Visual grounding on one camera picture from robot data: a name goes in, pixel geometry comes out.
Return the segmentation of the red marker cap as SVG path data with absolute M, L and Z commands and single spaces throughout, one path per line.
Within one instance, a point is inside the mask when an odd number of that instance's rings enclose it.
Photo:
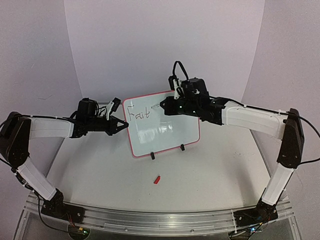
M 158 176 L 156 177 L 156 179 L 154 180 L 153 183 L 154 183 L 155 185 L 157 185 L 157 184 L 159 183 L 160 179 L 161 179 L 161 176 L 158 175 Z

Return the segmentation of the whiteboard marker pen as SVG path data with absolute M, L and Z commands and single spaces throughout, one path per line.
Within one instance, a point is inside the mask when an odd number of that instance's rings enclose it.
M 157 108 L 160 108 L 160 107 L 161 107 L 160 104 L 155 104 L 155 105 L 151 106 L 151 109 L 157 109 Z

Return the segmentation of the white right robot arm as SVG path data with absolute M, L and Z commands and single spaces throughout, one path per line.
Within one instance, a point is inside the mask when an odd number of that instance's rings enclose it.
M 274 206 L 302 162 L 305 136 L 299 111 L 265 109 L 226 97 L 213 97 L 200 78 L 180 80 L 171 76 L 168 82 L 173 96 L 159 104 L 166 116 L 191 116 L 202 122 L 252 132 L 272 171 L 260 201 Z

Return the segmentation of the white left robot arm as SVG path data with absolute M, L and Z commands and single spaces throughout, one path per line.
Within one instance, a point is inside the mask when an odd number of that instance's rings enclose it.
M 37 139 L 79 139 L 91 132 L 113 136 L 129 124 L 116 116 L 121 100 L 114 98 L 104 106 L 90 98 L 79 101 L 69 117 L 23 114 L 12 111 L 0 124 L 0 159 L 22 185 L 40 196 L 57 218 L 67 213 L 63 193 L 52 185 L 35 165 L 31 148 Z

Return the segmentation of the pink framed whiteboard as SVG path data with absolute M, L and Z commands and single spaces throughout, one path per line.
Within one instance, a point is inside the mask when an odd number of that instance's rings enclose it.
M 122 109 L 127 128 L 131 153 L 135 158 L 150 157 L 158 152 L 184 144 L 197 143 L 200 140 L 200 121 L 186 115 L 167 116 L 158 105 L 172 90 L 127 98 Z

